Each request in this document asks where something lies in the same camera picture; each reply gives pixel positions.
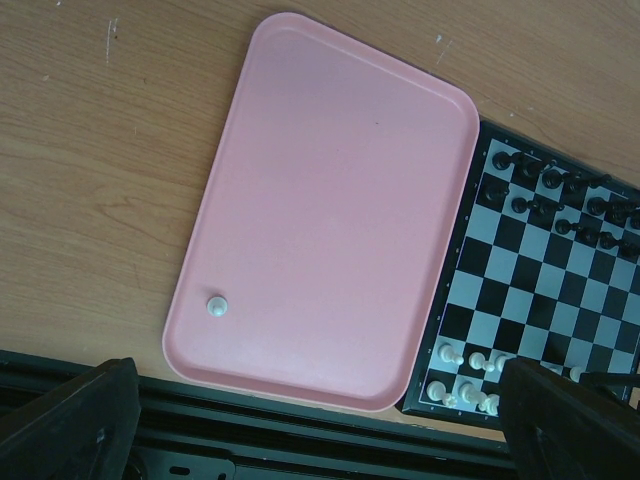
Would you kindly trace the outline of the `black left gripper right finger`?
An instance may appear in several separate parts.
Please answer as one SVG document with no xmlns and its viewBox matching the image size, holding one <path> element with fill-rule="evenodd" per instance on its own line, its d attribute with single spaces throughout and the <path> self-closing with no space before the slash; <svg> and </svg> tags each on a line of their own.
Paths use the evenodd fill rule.
<svg viewBox="0 0 640 480">
<path fill-rule="evenodd" d="M 575 383 L 530 359 L 505 363 L 498 416 L 521 479 L 639 477 L 639 410 L 584 374 Z"/>
</svg>

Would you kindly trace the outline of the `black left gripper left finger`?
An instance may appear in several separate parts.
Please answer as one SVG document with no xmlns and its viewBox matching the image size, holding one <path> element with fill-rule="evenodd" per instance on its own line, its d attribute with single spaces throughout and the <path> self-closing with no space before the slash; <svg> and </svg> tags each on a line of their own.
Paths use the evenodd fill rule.
<svg viewBox="0 0 640 480">
<path fill-rule="evenodd" d="M 1 418 L 1 477 L 120 479 L 139 416 L 134 360 L 108 360 Z"/>
</svg>

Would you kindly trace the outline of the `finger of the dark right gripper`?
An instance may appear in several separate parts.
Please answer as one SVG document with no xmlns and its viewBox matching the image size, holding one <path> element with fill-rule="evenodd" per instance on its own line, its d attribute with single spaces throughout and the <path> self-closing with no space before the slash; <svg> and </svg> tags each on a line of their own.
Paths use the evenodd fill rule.
<svg viewBox="0 0 640 480">
<path fill-rule="evenodd" d="M 584 384 L 593 386 L 639 386 L 639 374 L 590 372 L 584 374 Z"/>
</svg>

